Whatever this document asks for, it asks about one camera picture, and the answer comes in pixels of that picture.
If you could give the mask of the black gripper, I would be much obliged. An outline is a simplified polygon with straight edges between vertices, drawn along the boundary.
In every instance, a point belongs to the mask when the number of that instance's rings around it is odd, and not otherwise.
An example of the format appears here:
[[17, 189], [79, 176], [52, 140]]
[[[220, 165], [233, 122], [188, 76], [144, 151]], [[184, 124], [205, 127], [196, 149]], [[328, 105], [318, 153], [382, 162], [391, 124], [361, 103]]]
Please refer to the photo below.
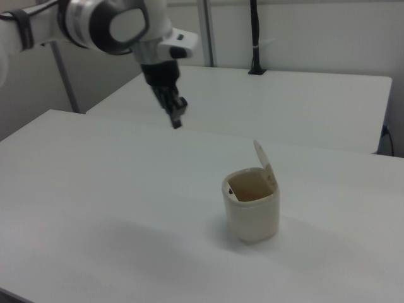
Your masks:
[[177, 61], [142, 64], [141, 70], [159, 104], [170, 116], [172, 127], [180, 128], [182, 126], [181, 116], [185, 114], [188, 103], [184, 97], [180, 96], [176, 96], [172, 100], [172, 93], [179, 94], [176, 87], [176, 81], [180, 77]]

